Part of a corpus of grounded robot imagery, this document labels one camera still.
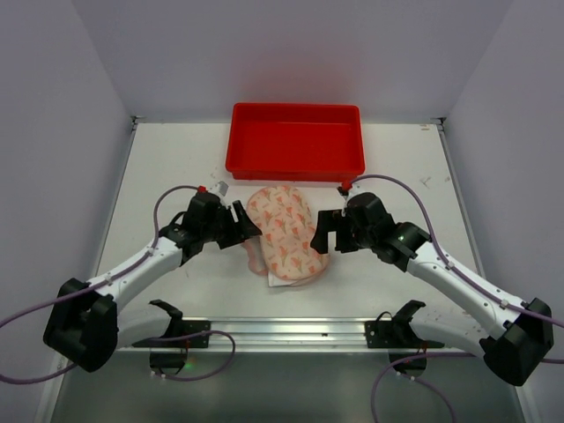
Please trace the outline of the floral mesh laundry bag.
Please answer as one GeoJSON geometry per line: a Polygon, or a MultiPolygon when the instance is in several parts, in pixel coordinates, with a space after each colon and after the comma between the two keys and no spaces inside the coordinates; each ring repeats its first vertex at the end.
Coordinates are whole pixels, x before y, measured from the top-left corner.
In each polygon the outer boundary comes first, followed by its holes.
{"type": "Polygon", "coordinates": [[[262,231],[244,244],[249,269],[256,275],[267,279],[270,271],[279,278],[312,282],[325,271],[329,257],[310,247],[315,223],[300,190],[288,185],[262,188],[250,197],[246,212],[262,231]]]}

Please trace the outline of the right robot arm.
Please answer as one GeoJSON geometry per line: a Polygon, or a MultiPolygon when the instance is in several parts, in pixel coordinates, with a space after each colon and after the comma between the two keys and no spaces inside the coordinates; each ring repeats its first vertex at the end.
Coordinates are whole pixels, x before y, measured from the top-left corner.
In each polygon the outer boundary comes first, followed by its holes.
{"type": "Polygon", "coordinates": [[[329,235],[342,254],[368,249],[380,261],[444,294],[459,311],[433,309],[423,301],[404,304],[389,321],[368,321],[368,347],[425,343],[480,357],[504,382],[522,386],[553,347],[552,310],[540,299],[525,302],[470,271],[433,243],[412,222],[396,222],[373,193],[348,191],[342,209],[320,211],[310,245],[325,254],[329,235]]]}

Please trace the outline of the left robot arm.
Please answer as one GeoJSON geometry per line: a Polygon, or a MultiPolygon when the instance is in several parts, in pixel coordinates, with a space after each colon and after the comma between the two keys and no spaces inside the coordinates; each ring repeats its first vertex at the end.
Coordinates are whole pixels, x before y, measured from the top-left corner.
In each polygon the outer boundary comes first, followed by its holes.
{"type": "Polygon", "coordinates": [[[76,278],[60,288],[43,334],[48,347],[91,373],[115,350],[137,342],[172,342],[187,336],[182,312],[152,300],[139,316],[125,315],[126,306],[147,287],[182,267],[214,242],[227,249],[261,235],[241,202],[197,192],[186,211],[156,230],[155,238],[134,256],[86,282],[76,278]]]}

